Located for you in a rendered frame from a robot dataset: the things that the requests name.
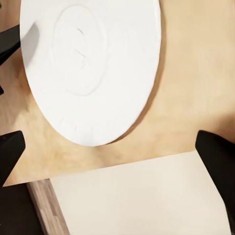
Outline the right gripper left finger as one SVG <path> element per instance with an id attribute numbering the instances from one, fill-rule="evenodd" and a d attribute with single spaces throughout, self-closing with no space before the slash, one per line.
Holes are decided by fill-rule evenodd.
<path id="1" fill-rule="evenodd" d="M 0 136 L 0 190 L 24 149 L 24 135 L 21 130 Z"/>

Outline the saucer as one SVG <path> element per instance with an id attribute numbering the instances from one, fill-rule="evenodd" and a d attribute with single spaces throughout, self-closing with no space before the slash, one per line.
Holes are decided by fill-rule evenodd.
<path id="1" fill-rule="evenodd" d="M 159 0 L 21 0 L 20 18 L 28 82 L 52 127 L 83 146 L 124 135 L 154 85 Z"/>

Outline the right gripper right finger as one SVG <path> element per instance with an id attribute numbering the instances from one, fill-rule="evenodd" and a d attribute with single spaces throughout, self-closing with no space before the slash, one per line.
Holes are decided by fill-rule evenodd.
<path id="1" fill-rule="evenodd" d="M 200 130 L 195 148 L 235 222 L 235 144 Z"/>

